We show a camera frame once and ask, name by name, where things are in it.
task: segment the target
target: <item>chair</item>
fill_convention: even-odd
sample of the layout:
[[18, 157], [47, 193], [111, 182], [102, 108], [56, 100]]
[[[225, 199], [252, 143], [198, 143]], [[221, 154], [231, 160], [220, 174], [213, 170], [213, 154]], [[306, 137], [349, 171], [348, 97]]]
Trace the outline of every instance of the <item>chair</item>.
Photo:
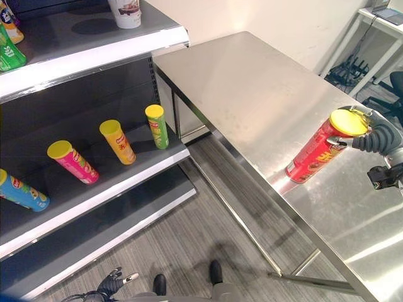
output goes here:
[[392, 87], [394, 89], [394, 93], [399, 99], [394, 102], [386, 102], [381, 99], [374, 98], [370, 96], [368, 99], [362, 102], [363, 105], [371, 107], [370, 101], [379, 104], [385, 111], [381, 112], [382, 115], [386, 116], [395, 116], [399, 120], [399, 123], [403, 125], [403, 71], [396, 71], [390, 74], [390, 81], [392, 83]]

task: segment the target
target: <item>table top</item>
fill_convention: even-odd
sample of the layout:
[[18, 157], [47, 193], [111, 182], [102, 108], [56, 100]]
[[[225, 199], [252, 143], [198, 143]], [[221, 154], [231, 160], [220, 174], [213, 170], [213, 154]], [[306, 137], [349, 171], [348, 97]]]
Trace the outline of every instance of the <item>table top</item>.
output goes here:
[[[358, 10], [358, 14], [365, 17], [364, 21], [366, 23], [371, 23], [372, 19], [375, 17], [375, 15], [372, 13], [372, 8], [361, 8]], [[373, 26], [379, 30], [386, 31], [389, 35], [395, 36], [396, 38], [403, 35], [403, 24], [394, 25], [387, 20], [377, 18]]]
[[248, 32], [154, 62], [363, 298], [401, 301], [403, 198], [375, 191], [366, 175], [383, 158], [347, 149], [292, 190], [284, 174], [329, 113], [354, 99]]

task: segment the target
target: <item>black shoe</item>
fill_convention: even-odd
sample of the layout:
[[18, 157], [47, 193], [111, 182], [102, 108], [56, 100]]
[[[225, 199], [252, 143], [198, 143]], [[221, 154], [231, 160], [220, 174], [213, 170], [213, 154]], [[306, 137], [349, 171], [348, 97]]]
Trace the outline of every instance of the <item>black shoe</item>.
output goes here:
[[210, 281], [213, 285], [222, 283], [222, 269], [221, 264], [217, 260], [210, 263]]
[[163, 274], [158, 274], [154, 278], [152, 291], [155, 292], [157, 296], [166, 296], [166, 279]]

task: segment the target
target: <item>shelf edge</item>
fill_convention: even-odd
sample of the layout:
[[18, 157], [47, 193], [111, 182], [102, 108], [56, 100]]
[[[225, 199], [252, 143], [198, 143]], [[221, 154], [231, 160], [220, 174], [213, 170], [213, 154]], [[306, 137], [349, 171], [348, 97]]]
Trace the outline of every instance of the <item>shelf edge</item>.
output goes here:
[[112, 249], [119, 243], [123, 242], [128, 237], [132, 236], [133, 234], [141, 231], [141, 229], [147, 227], [152, 222], [156, 221], [158, 218], [165, 215], [167, 212], [171, 211], [172, 209], [174, 209], [175, 207], [177, 207], [178, 205], [180, 205], [181, 203], [183, 203], [184, 201], [186, 201], [187, 199], [189, 199], [190, 197], [192, 197], [195, 194], [196, 194], [195, 188], [191, 189], [187, 193], [184, 193], [181, 197], [175, 199], [174, 201], [172, 201], [171, 203], [169, 203], [168, 205], [166, 205], [159, 211], [156, 211], [154, 214], [148, 216], [146, 219], [140, 221], [138, 224], [134, 225], [132, 228], [130, 228], [127, 231], [125, 231], [124, 233], [120, 234], [115, 239], [109, 241], [108, 244], [102, 246], [98, 250], [95, 250], [94, 252], [85, 256], [83, 259], [76, 262], [74, 265], [68, 267], [64, 271], [57, 274], [56, 276], [50, 278], [47, 282], [43, 283], [42, 285], [40, 285], [33, 291], [30, 291], [29, 293], [27, 293], [26, 295], [21, 297], [21, 299], [29, 301], [29, 300], [33, 299], [34, 297], [38, 296], [39, 294], [43, 293], [44, 291], [46, 291], [48, 288], [52, 287], [53, 285], [63, 281], [64, 279], [66, 279], [67, 277], [69, 277], [70, 275], [72, 275], [73, 273], [78, 271], [80, 268], [84, 267], [85, 265], [89, 264], [92, 261], [96, 261], [96, 259], [98, 257], [100, 257], [101, 255], [103, 255], [105, 252], [109, 251], [110, 249]]
[[1, 81], [8, 85], [0, 86], [0, 104], [68, 81], [67, 77], [85, 70], [188, 41], [186, 29], [178, 26], [26, 65], [1, 75]]
[[149, 167], [148, 169], [136, 175], [133, 175], [132, 177], [129, 177], [124, 181], [119, 182], [118, 184], [115, 184], [114, 186], [93, 196], [92, 198], [83, 201], [81, 204], [63, 212], [62, 214], [53, 217], [52, 219], [46, 221], [45, 223], [42, 223], [41, 225], [33, 228], [29, 232], [24, 233], [22, 236], [19, 236], [15, 239], [12, 239], [2, 244], [0, 246], [0, 259], [3, 259], [8, 255], [13, 255], [15, 251], [23, 248], [25, 245], [28, 245], [30, 242], [31, 243], [37, 242], [39, 238], [49, 233], [50, 231], [58, 227], [61, 227], [62, 225], [65, 225], [74, 218], [77, 218], [79, 215], [86, 213], [90, 209], [95, 208], [96, 206], [102, 204], [106, 200], [109, 200], [119, 195], [121, 192], [130, 189], [136, 184], [152, 177], [153, 175], [156, 175], [157, 173], [167, 169], [168, 167], [171, 167], [175, 163], [189, 156], [190, 156], [189, 150], [184, 149], [162, 160], [158, 164], [153, 165], [152, 167]]

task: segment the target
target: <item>pringles can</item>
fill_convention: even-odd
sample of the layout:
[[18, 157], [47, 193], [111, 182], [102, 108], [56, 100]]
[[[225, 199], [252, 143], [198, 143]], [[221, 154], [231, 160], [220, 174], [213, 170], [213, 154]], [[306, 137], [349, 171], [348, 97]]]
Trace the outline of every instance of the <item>pringles can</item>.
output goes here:
[[91, 167], [67, 140], [58, 140], [51, 144], [47, 150], [47, 154], [83, 183], [93, 184], [98, 180], [98, 172]]
[[13, 44], [3, 24], [0, 23], [0, 71], [9, 71], [26, 63], [26, 57]]
[[299, 184], [310, 179], [346, 147], [332, 145], [329, 137], [358, 137], [368, 131], [368, 124], [357, 113], [334, 110], [297, 156], [285, 168], [287, 176]]
[[136, 155], [133, 152], [125, 134], [117, 120], [104, 121], [99, 126], [99, 131], [106, 138], [112, 150], [123, 165], [133, 164]]
[[17, 28], [13, 21], [13, 13], [11, 10], [0, 0], [0, 22], [3, 24], [7, 31], [8, 36], [14, 44], [24, 40], [23, 33]]
[[49, 197], [0, 169], [0, 197], [8, 199], [34, 212], [49, 205]]
[[152, 136], [158, 149], [165, 149], [169, 145], [166, 131], [164, 108], [159, 105], [150, 105], [145, 109], [145, 115], [149, 120]]

